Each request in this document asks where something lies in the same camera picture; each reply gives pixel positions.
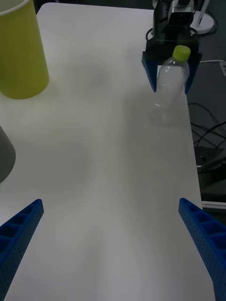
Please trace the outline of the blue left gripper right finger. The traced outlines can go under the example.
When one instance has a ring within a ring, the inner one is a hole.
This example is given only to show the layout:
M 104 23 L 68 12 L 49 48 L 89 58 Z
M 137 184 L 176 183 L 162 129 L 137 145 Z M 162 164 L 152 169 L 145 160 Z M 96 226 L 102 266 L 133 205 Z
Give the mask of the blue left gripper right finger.
M 213 282 L 216 300 L 226 300 L 226 227 L 185 198 L 178 212 Z

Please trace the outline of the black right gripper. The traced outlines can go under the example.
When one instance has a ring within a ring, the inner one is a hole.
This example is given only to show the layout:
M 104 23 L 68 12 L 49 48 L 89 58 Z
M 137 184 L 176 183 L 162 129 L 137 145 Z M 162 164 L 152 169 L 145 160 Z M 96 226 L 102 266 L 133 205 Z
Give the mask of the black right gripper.
M 154 92 L 157 91 L 158 66 L 172 56 L 176 46 L 182 45 L 190 48 L 191 54 L 188 60 L 189 77 L 185 83 L 185 94 L 188 94 L 202 59 L 202 53 L 199 53 L 196 31 L 189 25 L 171 26 L 159 24 L 150 29 L 146 33 L 145 38 L 146 49 L 142 53 L 142 65 Z

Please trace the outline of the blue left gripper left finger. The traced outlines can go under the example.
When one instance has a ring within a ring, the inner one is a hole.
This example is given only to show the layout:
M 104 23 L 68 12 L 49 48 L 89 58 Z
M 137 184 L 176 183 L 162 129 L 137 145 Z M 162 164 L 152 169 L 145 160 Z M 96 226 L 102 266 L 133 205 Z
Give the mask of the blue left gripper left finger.
M 0 227 L 0 300 L 3 301 L 44 214 L 37 199 Z

